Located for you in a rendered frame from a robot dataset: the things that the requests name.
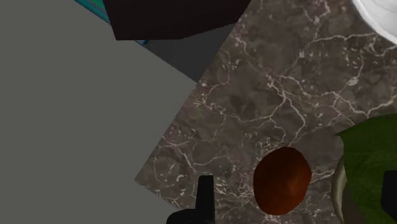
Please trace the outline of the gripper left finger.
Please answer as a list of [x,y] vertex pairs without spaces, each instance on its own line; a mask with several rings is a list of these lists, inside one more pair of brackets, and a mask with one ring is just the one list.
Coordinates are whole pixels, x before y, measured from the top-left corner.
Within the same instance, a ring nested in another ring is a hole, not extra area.
[[215,224],[213,175],[199,177],[195,207],[172,213],[166,224]]

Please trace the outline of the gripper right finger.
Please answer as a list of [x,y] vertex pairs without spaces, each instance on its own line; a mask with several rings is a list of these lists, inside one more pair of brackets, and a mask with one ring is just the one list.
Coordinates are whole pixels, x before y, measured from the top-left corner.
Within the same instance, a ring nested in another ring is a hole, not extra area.
[[397,223],[397,171],[386,171],[383,176],[380,204]]

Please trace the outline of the green leafy potted plant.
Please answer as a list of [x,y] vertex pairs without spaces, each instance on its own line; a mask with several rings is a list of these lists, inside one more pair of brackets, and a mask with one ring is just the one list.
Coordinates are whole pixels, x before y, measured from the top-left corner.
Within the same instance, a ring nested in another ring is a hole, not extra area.
[[331,184],[334,212],[341,224],[346,192],[357,205],[363,224],[397,224],[380,204],[383,176],[397,171],[397,114],[369,118],[337,134],[344,153]]

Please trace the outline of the brown egg-shaped object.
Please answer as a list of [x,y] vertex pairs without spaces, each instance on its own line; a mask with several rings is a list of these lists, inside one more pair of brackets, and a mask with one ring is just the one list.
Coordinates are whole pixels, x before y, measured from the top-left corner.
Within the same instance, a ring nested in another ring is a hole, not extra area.
[[301,152],[278,148],[265,155],[254,170],[255,201],[266,214],[287,214],[302,202],[311,178],[310,165]]

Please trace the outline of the white round dish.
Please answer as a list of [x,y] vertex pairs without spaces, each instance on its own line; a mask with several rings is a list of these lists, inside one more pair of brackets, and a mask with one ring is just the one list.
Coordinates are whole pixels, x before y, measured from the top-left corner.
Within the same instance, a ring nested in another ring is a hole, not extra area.
[[351,0],[362,19],[380,36],[397,45],[397,0]]

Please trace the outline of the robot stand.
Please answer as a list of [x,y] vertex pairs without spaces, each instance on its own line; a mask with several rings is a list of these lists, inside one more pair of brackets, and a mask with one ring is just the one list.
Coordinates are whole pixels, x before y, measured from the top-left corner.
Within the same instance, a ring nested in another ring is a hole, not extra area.
[[234,24],[251,0],[103,0],[117,40],[183,39]]

